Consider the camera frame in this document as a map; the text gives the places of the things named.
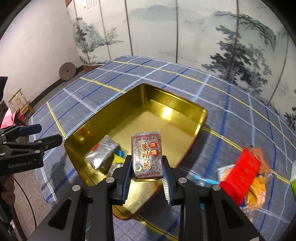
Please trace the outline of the black sesame cake packet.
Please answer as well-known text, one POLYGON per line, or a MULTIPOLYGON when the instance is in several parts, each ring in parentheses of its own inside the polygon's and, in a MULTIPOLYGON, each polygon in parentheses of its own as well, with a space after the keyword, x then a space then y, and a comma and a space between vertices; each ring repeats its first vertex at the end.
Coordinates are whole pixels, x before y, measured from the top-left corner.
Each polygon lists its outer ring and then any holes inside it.
POLYGON ((131 144, 134 180, 158 180, 162 178, 161 133, 159 131, 133 133, 131 144))

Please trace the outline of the teal candy wrapper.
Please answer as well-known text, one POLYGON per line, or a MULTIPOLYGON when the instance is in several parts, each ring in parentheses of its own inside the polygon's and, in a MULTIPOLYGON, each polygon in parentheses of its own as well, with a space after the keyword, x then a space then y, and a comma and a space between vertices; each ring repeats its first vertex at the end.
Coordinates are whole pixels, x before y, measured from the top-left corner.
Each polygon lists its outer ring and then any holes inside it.
POLYGON ((204 178, 200 175, 194 175, 194 179, 197 181, 198 185, 204 186, 204 187, 210 187, 212 185, 218 185, 219 182, 216 180, 204 178))

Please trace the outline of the red snack packet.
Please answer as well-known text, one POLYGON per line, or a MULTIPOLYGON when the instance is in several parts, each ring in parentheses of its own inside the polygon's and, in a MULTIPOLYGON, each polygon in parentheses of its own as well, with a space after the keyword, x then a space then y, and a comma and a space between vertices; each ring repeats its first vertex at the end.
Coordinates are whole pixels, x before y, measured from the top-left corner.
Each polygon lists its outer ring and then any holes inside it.
POLYGON ((243 148, 228 176, 219 183, 237 206, 243 203, 260 166, 261 162, 248 149, 243 148))

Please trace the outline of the orange snack packet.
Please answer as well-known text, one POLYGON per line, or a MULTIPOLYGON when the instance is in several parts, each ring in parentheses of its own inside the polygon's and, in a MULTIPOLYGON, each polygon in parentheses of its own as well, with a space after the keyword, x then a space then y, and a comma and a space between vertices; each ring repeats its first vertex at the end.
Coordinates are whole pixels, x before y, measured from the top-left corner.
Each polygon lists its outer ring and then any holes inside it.
POLYGON ((254 178, 245 198, 245 211, 255 211, 265 204, 267 178, 259 175, 254 178))

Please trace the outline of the silver foil snack packet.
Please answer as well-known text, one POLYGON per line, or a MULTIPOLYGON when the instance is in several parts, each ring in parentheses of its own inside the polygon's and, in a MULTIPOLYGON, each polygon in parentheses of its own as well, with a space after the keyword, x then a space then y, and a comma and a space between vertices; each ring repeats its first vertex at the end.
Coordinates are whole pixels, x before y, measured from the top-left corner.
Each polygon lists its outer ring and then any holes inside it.
POLYGON ((100 173, 105 173, 111 166, 114 154, 120 150, 120 145, 106 135, 86 155, 85 161, 100 173))

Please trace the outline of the clear brown pastry packet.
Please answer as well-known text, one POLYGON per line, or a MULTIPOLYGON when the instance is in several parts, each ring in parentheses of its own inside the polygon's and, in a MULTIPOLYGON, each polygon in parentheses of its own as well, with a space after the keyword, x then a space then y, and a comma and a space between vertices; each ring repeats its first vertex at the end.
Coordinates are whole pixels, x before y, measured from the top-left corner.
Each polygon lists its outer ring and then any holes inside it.
POLYGON ((264 157, 263 150, 261 148, 256 148, 253 146, 250 146, 248 150, 261 163, 258 173, 260 175, 267 175, 268 173, 270 173, 270 166, 264 157))

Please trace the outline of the round stone millstone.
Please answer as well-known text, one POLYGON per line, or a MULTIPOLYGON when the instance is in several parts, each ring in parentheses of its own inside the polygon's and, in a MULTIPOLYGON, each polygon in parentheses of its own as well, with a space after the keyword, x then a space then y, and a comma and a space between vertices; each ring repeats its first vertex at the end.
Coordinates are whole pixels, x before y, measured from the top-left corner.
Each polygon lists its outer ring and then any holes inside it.
POLYGON ((76 66, 71 62, 64 63, 59 69, 60 79, 68 81, 76 75, 76 66))

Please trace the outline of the green tissue pack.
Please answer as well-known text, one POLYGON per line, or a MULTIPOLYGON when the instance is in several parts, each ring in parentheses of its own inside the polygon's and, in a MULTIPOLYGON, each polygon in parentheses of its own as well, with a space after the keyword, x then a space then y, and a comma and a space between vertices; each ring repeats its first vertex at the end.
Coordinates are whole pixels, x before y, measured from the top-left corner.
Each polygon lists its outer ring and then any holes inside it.
POLYGON ((290 186, 293 192, 293 197, 296 200, 296 161, 292 163, 292 169, 290 173, 290 186))

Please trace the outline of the blue plaid tablecloth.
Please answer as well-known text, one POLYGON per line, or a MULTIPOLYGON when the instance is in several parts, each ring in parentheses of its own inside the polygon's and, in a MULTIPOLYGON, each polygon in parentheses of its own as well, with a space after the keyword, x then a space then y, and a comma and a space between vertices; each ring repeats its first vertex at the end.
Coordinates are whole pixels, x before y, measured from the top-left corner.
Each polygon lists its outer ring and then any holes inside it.
POLYGON ((266 240, 279 240, 295 216, 288 182, 295 160, 295 134, 262 102, 217 77, 157 59, 118 57, 36 104, 29 123, 39 123, 42 131, 35 138, 56 133, 69 136, 96 111, 141 83, 171 91, 207 109, 198 139, 201 150, 181 164, 189 177, 205 175, 216 180, 218 168, 233 164, 240 148, 255 145, 262 149, 271 176, 265 204, 251 215, 266 240))

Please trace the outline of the gold and maroon toffee tin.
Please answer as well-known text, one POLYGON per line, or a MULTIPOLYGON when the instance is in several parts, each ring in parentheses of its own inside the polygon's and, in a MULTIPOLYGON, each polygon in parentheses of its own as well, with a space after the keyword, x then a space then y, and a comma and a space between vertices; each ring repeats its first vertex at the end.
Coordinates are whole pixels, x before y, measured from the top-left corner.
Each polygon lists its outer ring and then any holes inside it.
POLYGON ((134 133, 159 132, 162 154, 176 168, 194 144, 205 122, 203 107, 164 89, 140 84, 87 118, 65 141, 65 150, 88 186, 106 175, 86 161, 86 154, 105 136, 132 154, 134 133))

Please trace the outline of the painted folding screen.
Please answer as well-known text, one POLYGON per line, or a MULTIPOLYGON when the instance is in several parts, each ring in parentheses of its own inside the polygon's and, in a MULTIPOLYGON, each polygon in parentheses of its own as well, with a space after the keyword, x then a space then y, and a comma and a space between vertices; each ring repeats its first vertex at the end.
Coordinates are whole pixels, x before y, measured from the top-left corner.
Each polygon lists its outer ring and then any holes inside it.
POLYGON ((295 128, 295 36, 265 1, 66 1, 84 65, 136 55, 197 68, 295 128))

